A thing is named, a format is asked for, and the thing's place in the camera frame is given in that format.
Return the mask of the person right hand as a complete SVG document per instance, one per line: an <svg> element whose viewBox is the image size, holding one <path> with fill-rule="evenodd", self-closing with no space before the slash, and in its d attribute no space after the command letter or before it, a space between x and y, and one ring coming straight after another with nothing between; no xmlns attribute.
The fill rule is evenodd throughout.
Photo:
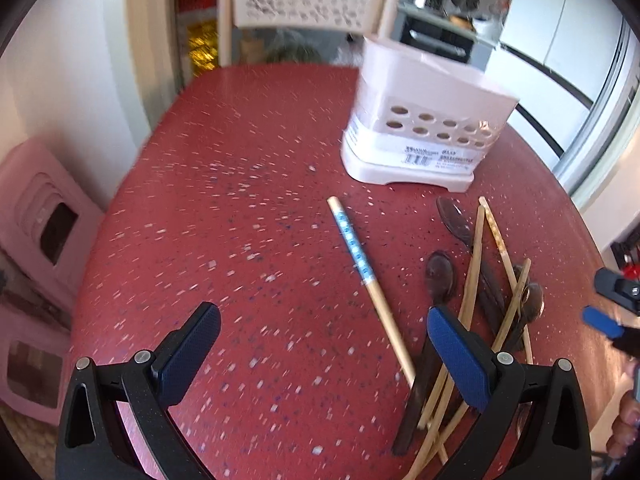
<svg viewBox="0 0 640 480"><path fill-rule="evenodd" d="M612 423L612 434L606 442L606 452L612 460L626 456L639 434L640 408L634 393L628 390L620 399L620 412Z"/></svg>

